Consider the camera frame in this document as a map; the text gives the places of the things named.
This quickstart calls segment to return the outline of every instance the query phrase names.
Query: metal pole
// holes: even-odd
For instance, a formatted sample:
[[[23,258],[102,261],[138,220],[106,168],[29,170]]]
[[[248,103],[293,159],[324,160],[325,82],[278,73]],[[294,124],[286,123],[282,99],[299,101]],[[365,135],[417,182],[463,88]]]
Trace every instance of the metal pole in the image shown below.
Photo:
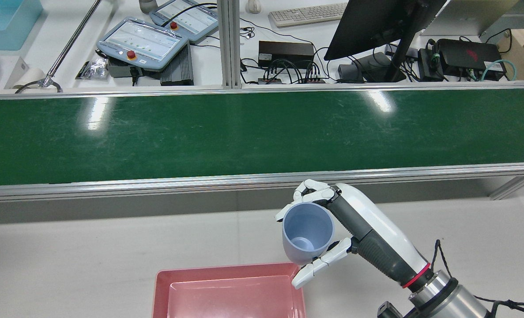
[[[87,22],[89,21],[89,19],[91,18],[91,16],[93,15],[93,13],[95,12],[95,10],[97,9],[97,7],[99,6],[100,3],[101,3],[101,0],[95,0],[93,5],[91,6],[89,11],[87,12],[85,18],[83,18],[82,22],[79,24],[78,28],[76,29],[76,31],[72,35],[72,38],[70,38],[70,40],[68,41],[68,44],[66,44],[66,47],[64,48],[64,50],[62,50],[62,53],[60,53],[60,55],[56,59],[56,62],[54,62],[54,65],[52,65],[52,67],[50,67],[50,70],[48,71],[48,74],[46,74],[46,78],[42,82],[42,86],[44,86],[44,87],[48,86],[47,85],[49,83],[48,80],[50,78],[54,77],[54,75],[56,74],[56,71],[58,70],[58,67],[60,67],[60,65],[64,61],[64,58],[66,58],[66,55],[68,54],[68,52],[70,52],[70,49],[72,49],[72,46],[74,45],[75,41],[78,39],[79,35],[81,34],[83,29],[85,28]]]
[[[240,88],[240,10],[238,0],[218,0],[223,88]]]

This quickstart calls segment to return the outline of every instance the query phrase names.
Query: pink tray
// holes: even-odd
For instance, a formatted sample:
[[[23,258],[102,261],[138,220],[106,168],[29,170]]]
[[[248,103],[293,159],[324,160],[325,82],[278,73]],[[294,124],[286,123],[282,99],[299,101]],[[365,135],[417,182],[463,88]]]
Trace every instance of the pink tray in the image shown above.
[[[305,318],[293,263],[163,270],[152,318]]]

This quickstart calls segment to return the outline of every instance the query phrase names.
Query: robotic finger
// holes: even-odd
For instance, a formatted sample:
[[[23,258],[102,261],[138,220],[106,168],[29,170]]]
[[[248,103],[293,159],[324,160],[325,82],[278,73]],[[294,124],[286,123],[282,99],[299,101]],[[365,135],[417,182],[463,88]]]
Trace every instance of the robotic finger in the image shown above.
[[[281,222],[286,212],[294,205],[303,202],[313,202],[325,206],[335,195],[335,191],[326,183],[307,179],[294,191],[294,201],[289,203],[275,215],[276,222]]]
[[[327,269],[333,263],[345,258],[345,256],[351,252],[351,249],[352,240],[350,238],[341,240],[335,247],[324,253],[323,256],[303,266],[295,275],[291,284],[295,289],[303,287],[303,285],[312,280],[318,272]]]

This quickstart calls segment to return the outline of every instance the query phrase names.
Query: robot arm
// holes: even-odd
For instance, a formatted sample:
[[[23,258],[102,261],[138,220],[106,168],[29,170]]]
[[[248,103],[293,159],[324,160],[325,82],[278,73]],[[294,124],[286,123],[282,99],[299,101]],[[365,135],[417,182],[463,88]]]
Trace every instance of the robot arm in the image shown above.
[[[299,270],[292,285],[300,288],[319,271],[347,256],[359,254],[378,270],[412,292],[415,306],[405,318],[493,318],[490,312],[458,280],[444,272],[433,273],[430,264],[401,230],[358,189],[337,183],[304,181],[294,192],[294,201],[276,216],[282,221],[294,204],[313,202],[328,209],[353,235],[332,244],[321,257]],[[389,302],[378,318],[403,318]]]
[[[299,277],[293,281],[296,288],[348,252],[361,255],[403,288],[422,286],[433,276],[430,264],[405,234],[358,189],[344,183],[331,186],[306,180],[295,190],[294,201],[276,215],[276,221],[283,219],[286,211],[299,202],[313,202],[327,208],[353,237],[342,240],[300,270]]]

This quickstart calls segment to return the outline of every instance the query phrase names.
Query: light blue cup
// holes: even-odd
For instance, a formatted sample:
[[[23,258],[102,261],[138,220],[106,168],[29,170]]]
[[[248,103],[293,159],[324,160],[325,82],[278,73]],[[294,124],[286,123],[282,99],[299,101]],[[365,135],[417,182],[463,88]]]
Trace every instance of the light blue cup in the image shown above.
[[[298,203],[283,217],[283,249],[290,261],[305,265],[332,243],[334,222],[330,212],[315,203]]]

